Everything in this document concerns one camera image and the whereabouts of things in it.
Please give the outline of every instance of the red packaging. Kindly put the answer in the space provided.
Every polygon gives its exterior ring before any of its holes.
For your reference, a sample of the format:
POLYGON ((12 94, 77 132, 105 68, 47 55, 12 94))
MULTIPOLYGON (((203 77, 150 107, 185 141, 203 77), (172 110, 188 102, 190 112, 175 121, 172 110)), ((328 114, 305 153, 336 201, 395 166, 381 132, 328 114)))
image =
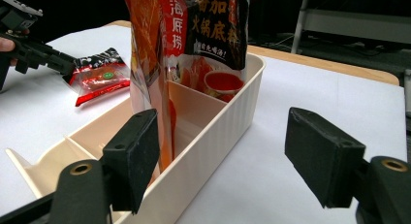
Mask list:
POLYGON ((160 169, 174 159, 177 82, 229 102, 244 85, 249 0, 125 0, 132 22, 134 112, 159 112, 160 169))

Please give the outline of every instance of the gray floor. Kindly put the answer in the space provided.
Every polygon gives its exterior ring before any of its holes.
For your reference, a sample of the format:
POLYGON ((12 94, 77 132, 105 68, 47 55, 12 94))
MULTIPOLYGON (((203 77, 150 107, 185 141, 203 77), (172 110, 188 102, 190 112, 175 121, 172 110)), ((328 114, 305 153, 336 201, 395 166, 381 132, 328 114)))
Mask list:
MULTIPOLYGON (((249 43, 290 52, 293 33, 261 35, 258 39, 250 37, 249 43)), ((385 71, 395 75, 401 86, 404 84, 405 69, 411 69, 411 46, 370 46, 358 41, 330 41, 305 35, 301 38, 299 54, 385 71)), ((406 119, 408 162, 411 162, 411 118, 406 119)))

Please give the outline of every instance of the white table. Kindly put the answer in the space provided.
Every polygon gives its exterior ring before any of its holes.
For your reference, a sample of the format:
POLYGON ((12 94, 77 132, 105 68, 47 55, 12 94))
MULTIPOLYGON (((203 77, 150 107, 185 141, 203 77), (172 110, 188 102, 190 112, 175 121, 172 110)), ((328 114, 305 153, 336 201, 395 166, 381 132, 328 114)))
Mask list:
MULTIPOLYGON (((116 48, 130 61, 130 29, 110 26, 50 43, 75 57, 116 48)), ((251 127, 178 223, 355 223, 349 209, 322 209, 284 155, 288 109, 317 112, 376 155, 406 161, 402 87, 264 57, 267 67, 251 127)), ((77 93, 50 69, 11 70, 0 94, 0 215, 35 200, 6 155, 9 147, 35 164, 63 136, 129 96, 128 89, 75 107, 77 93)))

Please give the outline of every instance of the hot pot seasoning bag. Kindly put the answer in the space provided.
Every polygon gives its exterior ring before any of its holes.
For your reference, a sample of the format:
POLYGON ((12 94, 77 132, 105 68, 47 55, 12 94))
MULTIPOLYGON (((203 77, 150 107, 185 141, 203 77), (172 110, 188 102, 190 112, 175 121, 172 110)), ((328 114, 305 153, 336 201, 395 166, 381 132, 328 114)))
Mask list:
POLYGON ((159 112, 160 169, 174 159, 176 82, 229 102, 244 85, 249 0, 125 0, 134 112, 159 112))
POLYGON ((162 0, 168 79, 229 102, 245 80, 249 0, 162 0))
POLYGON ((166 70, 162 60, 160 37, 160 0, 125 0, 132 23, 132 59, 130 62, 130 99, 134 113, 146 109, 158 111, 160 141, 159 168, 163 172, 173 161, 171 117, 166 70))

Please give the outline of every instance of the food package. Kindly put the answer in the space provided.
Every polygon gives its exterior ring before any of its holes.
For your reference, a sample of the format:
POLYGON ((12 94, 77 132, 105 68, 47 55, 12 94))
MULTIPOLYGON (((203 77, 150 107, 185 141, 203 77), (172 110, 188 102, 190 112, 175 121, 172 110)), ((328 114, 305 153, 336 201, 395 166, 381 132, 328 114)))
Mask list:
POLYGON ((160 171, 174 159, 176 82, 225 102, 244 85, 249 0, 125 0, 133 111, 159 112, 160 171))

